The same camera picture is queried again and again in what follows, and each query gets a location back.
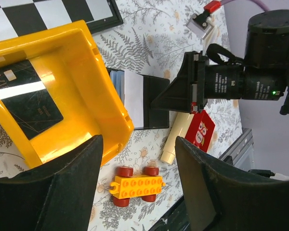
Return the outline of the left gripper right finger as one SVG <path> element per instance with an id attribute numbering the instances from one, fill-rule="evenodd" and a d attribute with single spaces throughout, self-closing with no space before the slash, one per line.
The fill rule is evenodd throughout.
<path id="1" fill-rule="evenodd" d="M 289 231 L 289 180 L 243 171 L 194 146 L 175 142 L 193 231 Z"/>

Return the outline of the black leather card holder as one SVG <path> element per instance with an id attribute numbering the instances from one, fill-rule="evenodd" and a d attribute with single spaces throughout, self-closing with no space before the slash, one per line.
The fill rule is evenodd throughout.
<path id="1" fill-rule="evenodd" d="M 135 130 L 169 128 L 169 112 L 150 103 L 170 84 L 168 79 L 107 68 Z"/>

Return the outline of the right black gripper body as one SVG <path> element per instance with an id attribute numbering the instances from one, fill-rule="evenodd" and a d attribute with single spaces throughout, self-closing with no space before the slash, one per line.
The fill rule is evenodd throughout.
<path id="1" fill-rule="evenodd" d="M 236 58 L 210 64 L 196 51 L 184 55 L 184 77 L 189 113 L 204 110 L 209 99 L 277 101 L 287 86 L 284 69 L 245 66 Z"/>

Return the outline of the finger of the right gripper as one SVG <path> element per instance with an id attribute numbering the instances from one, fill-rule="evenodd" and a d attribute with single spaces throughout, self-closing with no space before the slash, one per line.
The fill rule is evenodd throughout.
<path id="1" fill-rule="evenodd" d="M 191 113 L 193 84 L 197 84 L 195 75 L 178 74 L 150 106 L 153 109 Z"/>

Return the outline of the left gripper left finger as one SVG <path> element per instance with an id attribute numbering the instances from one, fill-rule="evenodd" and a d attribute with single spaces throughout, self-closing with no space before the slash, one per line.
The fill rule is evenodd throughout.
<path id="1" fill-rule="evenodd" d="M 103 155 L 96 135 L 13 178 L 0 178 L 0 231 L 86 231 Z"/>

